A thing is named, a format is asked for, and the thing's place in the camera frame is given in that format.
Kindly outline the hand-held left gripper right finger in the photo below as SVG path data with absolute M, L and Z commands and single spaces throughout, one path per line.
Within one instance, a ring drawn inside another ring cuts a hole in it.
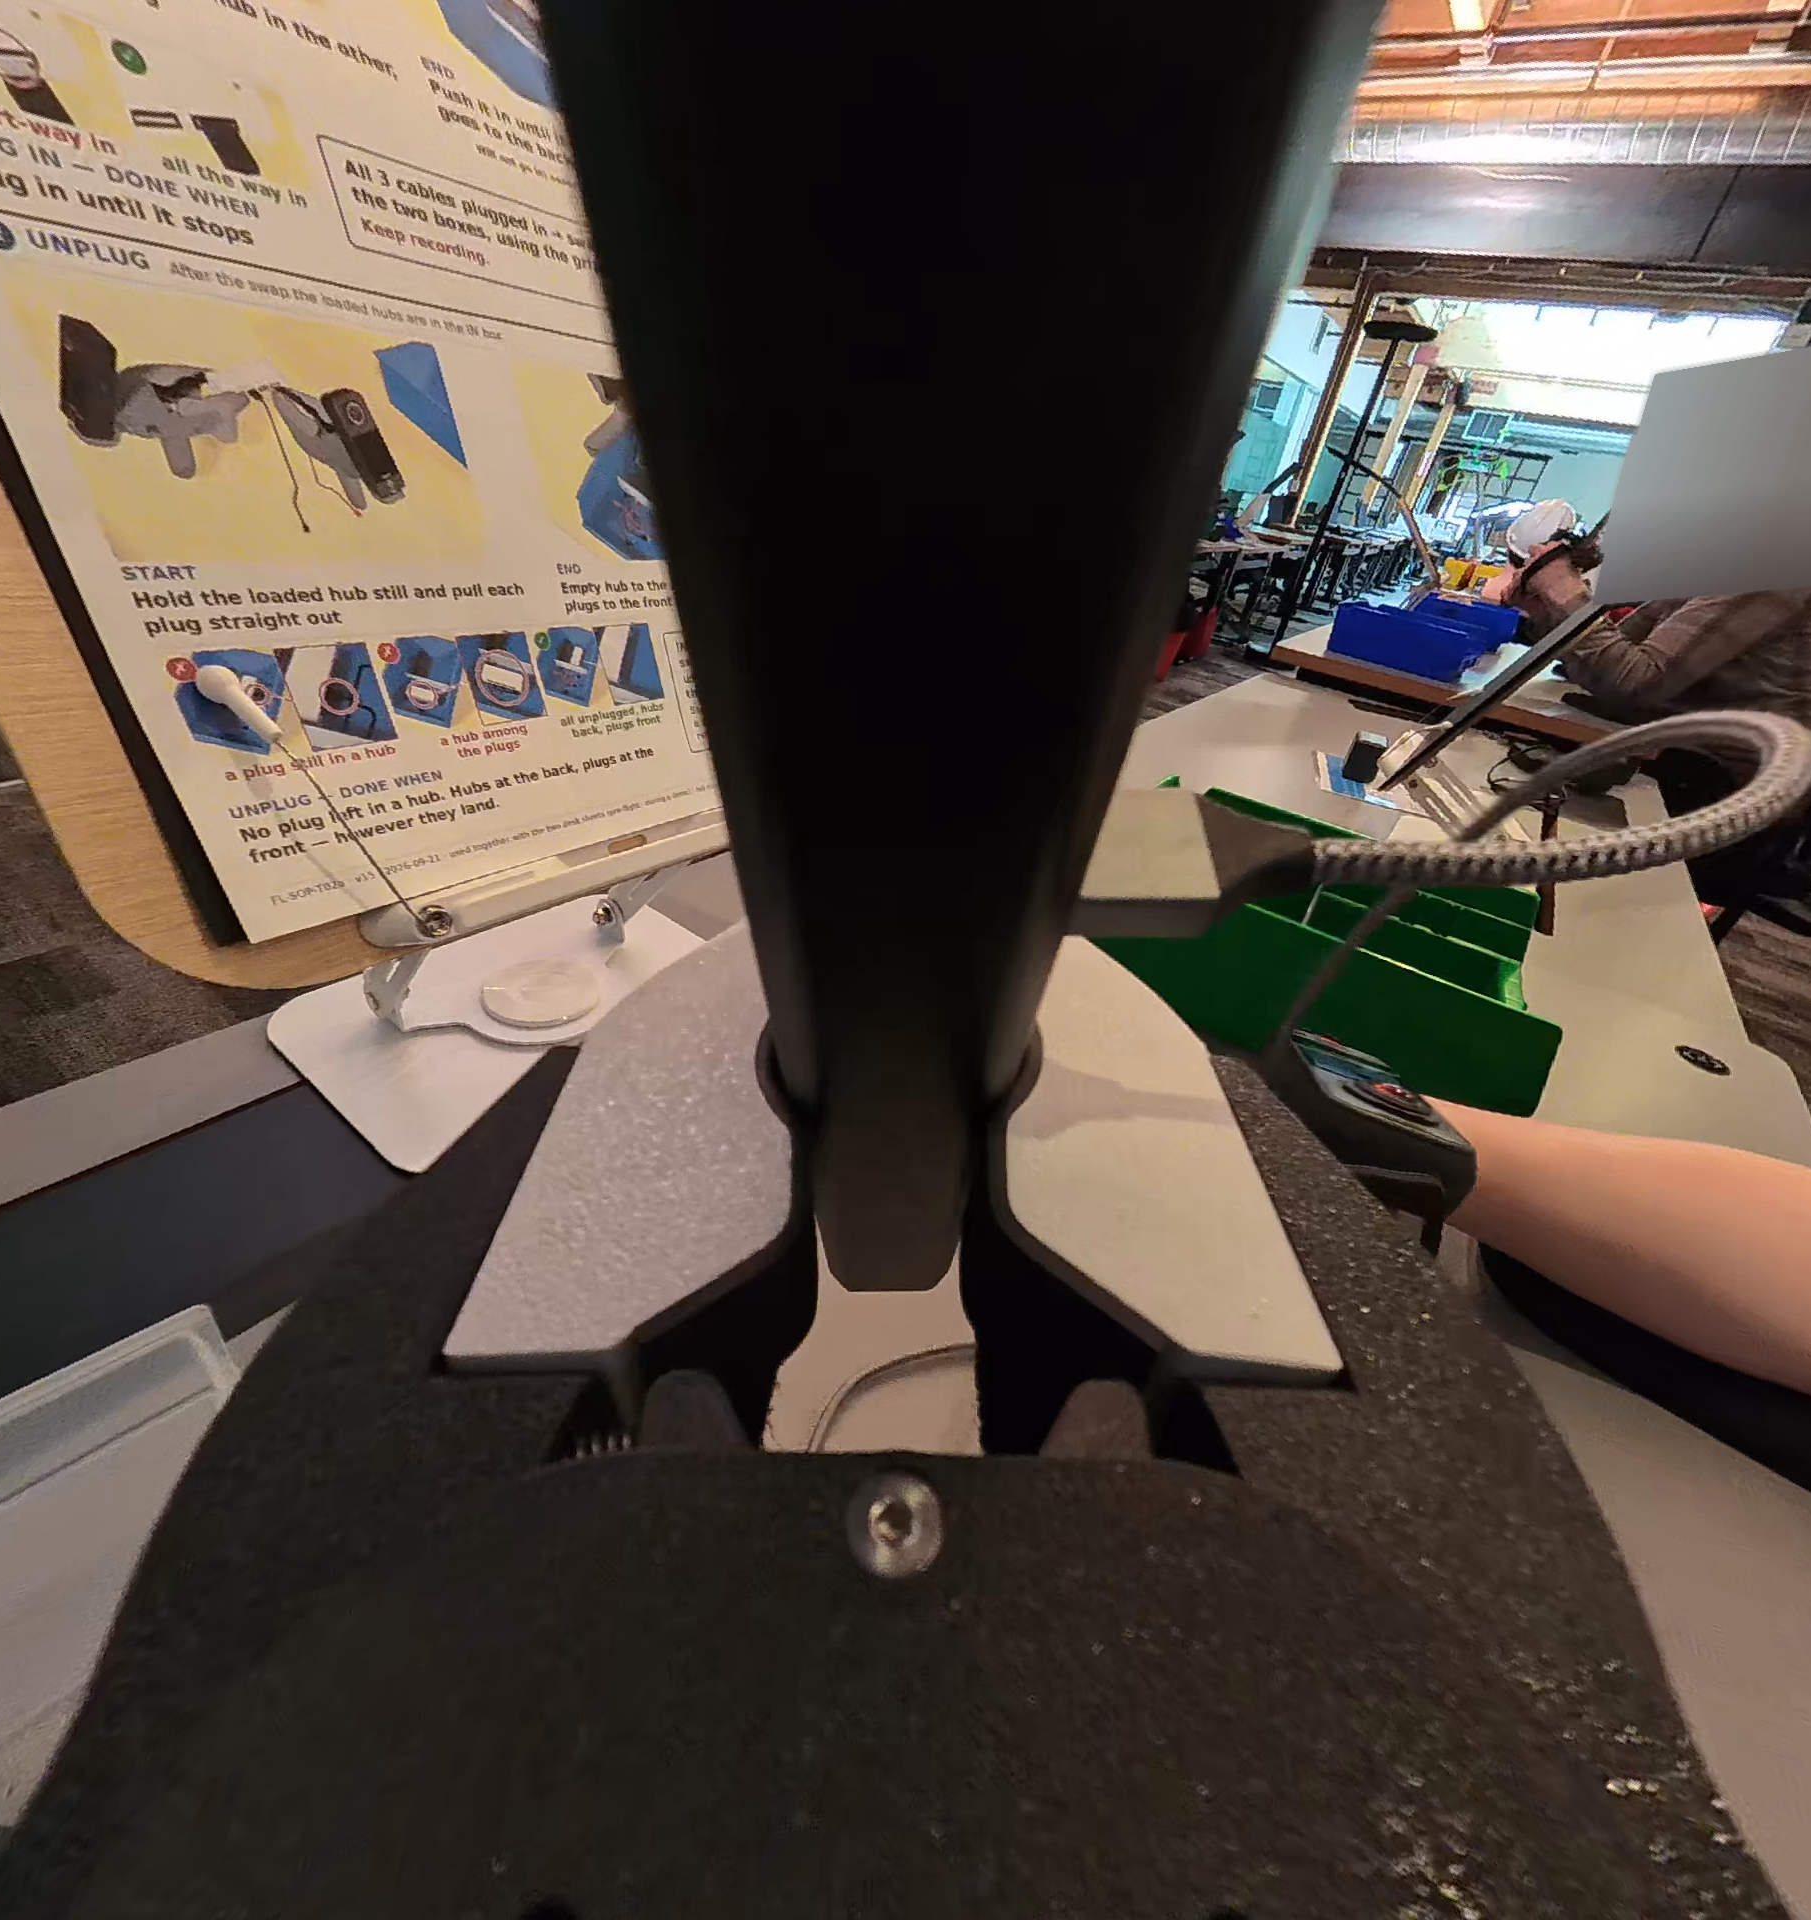
M 972 1333 L 985 1404 L 1343 1376 L 1210 1053 L 1083 937 L 981 1138 Z

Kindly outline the black slanted board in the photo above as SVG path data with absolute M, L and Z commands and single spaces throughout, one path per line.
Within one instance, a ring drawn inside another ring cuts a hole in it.
M 1456 743 L 1462 735 L 1471 733 L 1482 719 L 1486 719 L 1491 708 L 1500 708 L 1511 693 L 1531 685 L 1548 668 L 1557 665 L 1557 661 L 1578 640 L 1584 640 L 1588 631 L 1600 627 L 1606 621 L 1606 615 L 1606 603 L 1594 599 L 1574 617 L 1559 622 L 1550 632 L 1545 632 L 1545 637 L 1541 637 L 1525 653 L 1513 660 L 1508 668 L 1496 674 L 1471 697 L 1446 708 L 1446 717 L 1443 721 L 1399 737 L 1383 753 L 1376 765 L 1376 776 L 1372 778 L 1372 790 L 1379 794 L 1390 792 L 1409 778 L 1422 774 L 1452 743 Z

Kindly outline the clear plastic box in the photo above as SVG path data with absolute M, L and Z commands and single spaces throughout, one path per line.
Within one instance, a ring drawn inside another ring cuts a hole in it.
M 244 1359 L 195 1305 L 0 1398 L 0 1829 L 89 1693 L 154 1523 Z

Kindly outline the grey usb hub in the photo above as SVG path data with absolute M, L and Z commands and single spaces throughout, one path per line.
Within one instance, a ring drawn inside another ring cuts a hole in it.
M 1385 4 L 541 4 L 828 1265 L 936 1284 Z

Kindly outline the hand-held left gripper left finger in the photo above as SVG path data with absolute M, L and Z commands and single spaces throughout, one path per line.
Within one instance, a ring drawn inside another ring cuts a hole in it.
M 741 1410 L 771 1406 L 817 1256 L 765 1029 L 752 934 L 728 928 L 586 1034 L 445 1338 L 451 1370 L 599 1371 L 623 1404 L 695 1370 Z

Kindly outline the instruction poster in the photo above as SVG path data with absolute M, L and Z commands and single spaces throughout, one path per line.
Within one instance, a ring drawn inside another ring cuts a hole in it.
M 0 1 L 0 447 L 238 939 L 716 815 L 554 17 Z

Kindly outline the white board stand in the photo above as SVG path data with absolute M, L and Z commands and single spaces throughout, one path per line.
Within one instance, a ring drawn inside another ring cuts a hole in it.
M 653 899 L 726 847 L 704 808 L 366 912 L 363 973 L 290 1000 L 267 1043 L 380 1161 L 424 1170 L 538 1054 L 702 943 Z

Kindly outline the blue plastic bin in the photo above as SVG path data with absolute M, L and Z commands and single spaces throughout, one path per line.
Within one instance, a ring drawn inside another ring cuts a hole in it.
M 1516 637 L 1521 615 L 1500 601 L 1430 592 L 1409 607 L 1339 603 L 1324 653 L 1455 685 L 1477 660 Z

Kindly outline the black elbow cushion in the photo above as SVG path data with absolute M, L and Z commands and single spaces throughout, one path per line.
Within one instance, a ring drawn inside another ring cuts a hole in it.
M 1657 1404 L 1811 1494 L 1811 1397 L 1698 1358 L 1488 1246 L 1488 1283 L 1597 1376 Z

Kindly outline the person's right forearm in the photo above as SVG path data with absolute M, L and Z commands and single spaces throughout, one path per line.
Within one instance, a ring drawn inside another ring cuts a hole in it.
M 1811 1168 L 1456 1103 L 1458 1229 L 1673 1345 L 1811 1397 Z

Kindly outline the green plastic bin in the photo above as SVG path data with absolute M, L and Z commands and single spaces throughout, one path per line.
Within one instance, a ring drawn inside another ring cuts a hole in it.
M 1376 886 L 1319 887 L 1243 903 L 1191 939 L 1107 939 L 1100 950 L 1194 1031 L 1257 1053 L 1380 898 Z M 1350 958 L 1302 1031 L 1372 1053 L 1417 1092 L 1531 1115 L 1562 1043 L 1522 989 L 1539 908 L 1530 886 L 1419 890 Z

